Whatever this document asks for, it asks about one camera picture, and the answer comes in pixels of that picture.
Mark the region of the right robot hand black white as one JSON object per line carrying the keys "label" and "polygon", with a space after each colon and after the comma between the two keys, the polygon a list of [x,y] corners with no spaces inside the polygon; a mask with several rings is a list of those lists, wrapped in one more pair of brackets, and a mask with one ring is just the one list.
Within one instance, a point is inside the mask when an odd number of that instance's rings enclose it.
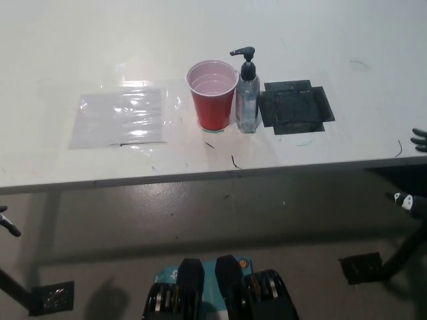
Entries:
{"label": "right robot hand black white", "polygon": [[[413,134],[416,137],[411,138],[411,142],[415,144],[415,149],[419,152],[426,153],[426,132],[413,128]],[[387,199],[393,201],[397,206],[409,212],[415,219],[426,222],[426,198],[416,195],[411,195],[404,192],[386,192]]]}

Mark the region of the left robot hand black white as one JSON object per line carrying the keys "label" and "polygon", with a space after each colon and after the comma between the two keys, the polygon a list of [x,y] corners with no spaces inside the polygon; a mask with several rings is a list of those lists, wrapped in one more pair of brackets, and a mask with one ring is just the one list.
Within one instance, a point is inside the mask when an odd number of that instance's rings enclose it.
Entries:
{"label": "left robot hand black white", "polygon": [[18,230],[18,228],[3,214],[7,209],[8,207],[5,205],[0,206],[0,225],[6,228],[14,237],[20,237],[20,230]]}

